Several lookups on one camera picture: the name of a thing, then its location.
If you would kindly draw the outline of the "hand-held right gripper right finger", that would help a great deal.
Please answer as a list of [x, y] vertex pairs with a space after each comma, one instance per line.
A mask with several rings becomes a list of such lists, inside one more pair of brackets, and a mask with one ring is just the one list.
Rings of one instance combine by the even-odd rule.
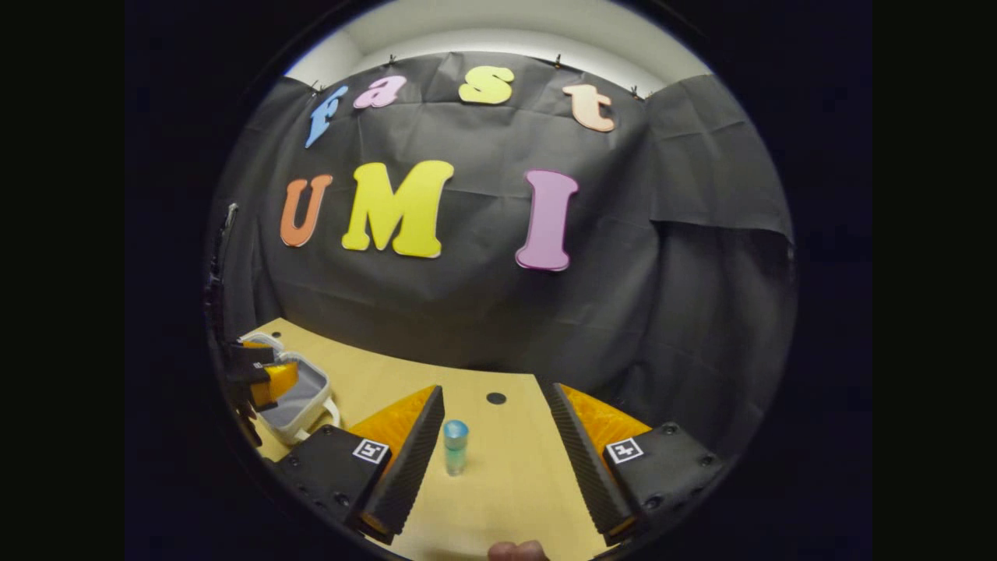
[[676, 422], [650, 426], [562, 383], [544, 399], [596, 532], [613, 547], [671, 529], [725, 461]]

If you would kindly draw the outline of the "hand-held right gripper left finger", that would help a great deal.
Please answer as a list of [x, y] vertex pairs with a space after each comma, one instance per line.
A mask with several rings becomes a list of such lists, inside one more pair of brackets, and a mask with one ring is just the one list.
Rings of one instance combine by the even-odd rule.
[[445, 413], [444, 390], [427, 386], [352, 429], [322, 425], [272, 469], [324, 522], [389, 545], [414, 507]]

